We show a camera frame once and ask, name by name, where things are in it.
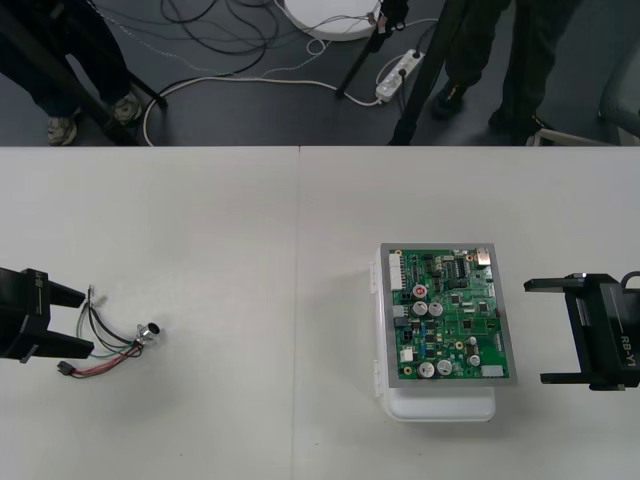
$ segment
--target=electrolytic capacitor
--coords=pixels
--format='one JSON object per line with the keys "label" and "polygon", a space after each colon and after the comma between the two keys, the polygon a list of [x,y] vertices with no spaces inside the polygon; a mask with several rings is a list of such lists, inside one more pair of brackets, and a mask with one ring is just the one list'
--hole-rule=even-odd
{"label": "electrolytic capacitor", "polygon": [[443,311],[444,309],[442,308],[442,305],[438,302],[434,302],[429,305],[429,315],[431,315],[432,317],[439,317],[440,315],[442,315]]}
{"label": "electrolytic capacitor", "polygon": [[467,363],[470,367],[479,367],[480,357],[478,355],[471,355],[469,358],[467,358]]}
{"label": "electrolytic capacitor", "polygon": [[436,368],[433,366],[431,362],[421,363],[418,367],[418,376],[420,378],[431,378],[435,375]]}
{"label": "electrolytic capacitor", "polygon": [[411,311],[416,314],[418,317],[422,317],[426,315],[429,311],[429,306],[424,302],[416,302],[411,307]]}
{"label": "electrolytic capacitor", "polygon": [[427,287],[425,287],[424,285],[416,285],[415,287],[413,287],[413,296],[419,299],[423,299],[424,297],[427,296]]}
{"label": "electrolytic capacitor", "polygon": [[436,368],[438,369],[438,373],[444,376],[451,375],[453,371],[453,365],[451,365],[449,360],[440,360]]}

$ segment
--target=green circuit board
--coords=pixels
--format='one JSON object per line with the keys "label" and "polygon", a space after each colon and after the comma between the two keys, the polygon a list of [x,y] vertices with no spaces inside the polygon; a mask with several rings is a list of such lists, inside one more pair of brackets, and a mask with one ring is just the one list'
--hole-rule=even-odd
{"label": "green circuit board", "polygon": [[487,249],[389,254],[399,378],[509,378]]}

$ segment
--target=gray floor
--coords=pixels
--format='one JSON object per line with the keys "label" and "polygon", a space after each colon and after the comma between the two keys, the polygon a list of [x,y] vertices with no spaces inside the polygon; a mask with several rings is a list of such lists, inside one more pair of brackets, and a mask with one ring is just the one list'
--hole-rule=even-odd
{"label": "gray floor", "polygon": [[[133,16],[162,20],[158,0],[99,0],[98,3]],[[178,0],[177,3],[183,6],[187,16],[201,11],[209,0]],[[443,0],[410,1],[408,21],[438,16],[442,4]],[[273,11],[280,19],[282,32],[294,30],[281,12],[275,8]],[[513,8],[507,11],[498,26],[491,62],[482,81],[468,92],[464,114],[449,123],[441,123],[425,112],[414,145],[507,144],[508,139],[487,131],[486,120],[500,104],[513,13]],[[272,28],[272,21],[264,12],[242,9],[242,14],[266,31]],[[166,36],[184,36],[179,27],[144,25],[109,15],[122,23]],[[238,34],[255,35],[230,18],[223,5],[216,6],[209,18]],[[549,78],[547,96],[540,110],[541,116],[556,129],[611,140],[611,129],[596,120],[598,102],[613,66],[637,36],[638,18],[640,2],[637,0],[584,0],[560,45],[558,64]],[[377,72],[389,59],[413,48],[424,28],[425,25],[420,25],[395,34],[380,53],[370,57],[349,91],[362,100],[373,100]],[[113,30],[131,70],[152,87],[160,89],[171,82],[201,75],[180,61],[151,51],[117,28]],[[198,25],[193,30],[201,35],[223,35],[209,25]],[[158,49],[221,72],[238,68],[251,58],[215,54],[192,42],[138,35]],[[270,50],[248,73],[293,67],[308,59],[305,50],[308,37],[300,34],[297,38],[298,41],[286,47]],[[362,47],[363,41],[334,43],[324,55],[304,68],[280,72],[273,78],[313,79],[337,85]],[[89,85],[81,72],[79,76]],[[446,81],[444,77],[443,74],[436,88]],[[26,92],[1,76],[0,100],[3,106],[0,145],[46,145],[46,116]],[[172,95],[169,101],[170,108],[165,115],[156,111],[152,117],[151,138],[157,145],[384,145],[400,113],[396,104],[362,108],[346,100],[335,100],[328,90],[289,85],[205,82]],[[79,128],[76,145],[110,145],[90,119],[82,119]]]}

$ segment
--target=wire connector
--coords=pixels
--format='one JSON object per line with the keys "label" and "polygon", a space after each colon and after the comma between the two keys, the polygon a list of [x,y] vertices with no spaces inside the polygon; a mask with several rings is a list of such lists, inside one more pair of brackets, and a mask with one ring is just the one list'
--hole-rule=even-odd
{"label": "wire connector", "polygon": [[67,362],[60,362],[58,364],[58,371],[65,377],[69,377],[76,371],[76,367]]}

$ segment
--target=tripod leg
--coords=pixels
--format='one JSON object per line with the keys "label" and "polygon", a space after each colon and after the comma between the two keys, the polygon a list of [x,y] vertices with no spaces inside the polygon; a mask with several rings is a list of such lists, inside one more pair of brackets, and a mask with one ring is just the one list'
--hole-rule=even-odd
{"label": "tripod leg", "polygon": [[60,90],[76,98],[82,109],[100,125],[111,141],[116,145],[138,145],[136,139],[84,89],[78,79],[67,71],[2,3],[0,3],[0,31]]}
{"label": "tripod leg", "polygon": [[415,86],[389,145],[409,145],[411,143],[422,108],[438,80],[438,75],[447,59],[453,38],[464,20],[468,5],[469,0],[447,0],[442,7],[440,19],[422,60],[422,67],[420,67]]}
{"label": "tripod leg", "polygon": [[[89,32],[87,32],[87,30],[75,18],[69,15],[67,16],[66,20],[67,26],[70,29],[73,29],[78,36],[82,37],[82,39],[85,40],[87,44],[89,44],[91,48],[95,50],[98,55],[100,55],[100,57],[109,62],[114,68],[123,68],[123,66],[120,64],[121,62],[118,62],[113,58],[111,54],[109,54],[109,52],[106,52],[102,48],[102,45],[98,44],[93,36]],[[140,80],[140,78],[138,78],[128,69],[127,75],[129,76],[129,80],[131,80],[131,83],[133,83],[136,87],[153,98],[158,106],[160,106],[160,108],[167,108],[167,100],[164,97],[158,95],[149,85]]]}
{"label": "tripod leg", "polygon": [[369,37],[369,41],[367,42],[364,49],[360,53],[360,56],[356,59],[355,63],[351,66],[349,73],[347,73],[347,76],[343,80],[338,90],[336,90],[336,97],[338,98],[344,97],[345,90],[349,88],[349,85],[351,84],[354,77],[360,71],[360,68],[362,68],[362,65],[364,64],[369,54],[375,51],[374,46],[381,41],[381,38],[379,37],[380,37],[380,34],[378,33],[378,29],[375,28],[373,30],[373,33]]}

